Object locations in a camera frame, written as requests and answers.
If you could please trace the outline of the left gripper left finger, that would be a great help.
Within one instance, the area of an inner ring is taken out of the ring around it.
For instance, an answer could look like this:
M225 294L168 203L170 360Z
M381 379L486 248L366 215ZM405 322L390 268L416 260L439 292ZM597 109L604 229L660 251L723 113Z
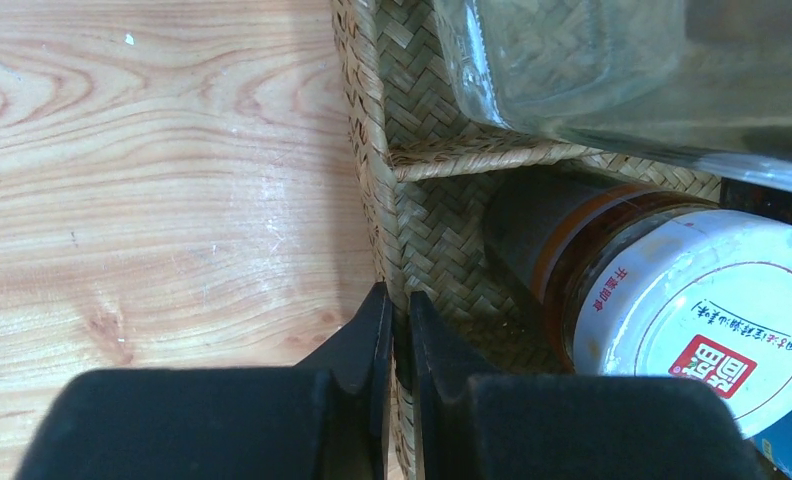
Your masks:
M382 479L393 304L286 367L99 369L51 404L20 479Z

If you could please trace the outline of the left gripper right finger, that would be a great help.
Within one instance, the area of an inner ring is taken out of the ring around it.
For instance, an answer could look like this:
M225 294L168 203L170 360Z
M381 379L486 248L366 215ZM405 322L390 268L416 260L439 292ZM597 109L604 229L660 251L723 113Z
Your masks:
M410 298L420 479L760 479L757 457L702 383L508 374Z

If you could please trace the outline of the white-lid sauce jar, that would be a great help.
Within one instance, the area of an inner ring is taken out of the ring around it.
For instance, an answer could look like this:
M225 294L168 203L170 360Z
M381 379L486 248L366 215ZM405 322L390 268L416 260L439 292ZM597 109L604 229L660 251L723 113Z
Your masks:
M568 369L703 382L747 437L792 411L792 225L548 166L506 178L483 229Z

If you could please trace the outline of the woven wicker divided tray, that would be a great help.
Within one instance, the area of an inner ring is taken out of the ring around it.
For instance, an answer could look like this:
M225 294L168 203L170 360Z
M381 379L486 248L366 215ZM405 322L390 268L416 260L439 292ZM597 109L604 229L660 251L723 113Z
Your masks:
M566 159L708 200L710 173L484 126L458 109L428 1L332 3L374 263L395 308L392 445L416 477L409 297L426 293L444 319L494 365L560 368L542 323L488 268L482 218L507 173Z

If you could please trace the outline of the clear oil bottle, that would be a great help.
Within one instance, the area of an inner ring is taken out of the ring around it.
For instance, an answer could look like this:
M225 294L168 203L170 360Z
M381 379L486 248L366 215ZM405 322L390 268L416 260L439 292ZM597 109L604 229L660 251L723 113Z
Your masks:
M470 119L792 192L792 1L437 1Z

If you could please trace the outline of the red-lid sauce jar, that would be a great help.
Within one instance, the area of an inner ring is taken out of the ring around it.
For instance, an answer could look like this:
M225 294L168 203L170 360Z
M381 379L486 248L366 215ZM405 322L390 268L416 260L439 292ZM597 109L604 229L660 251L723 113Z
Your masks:
M792 193L738 180L721 181L723 208L756 214L792 225Z

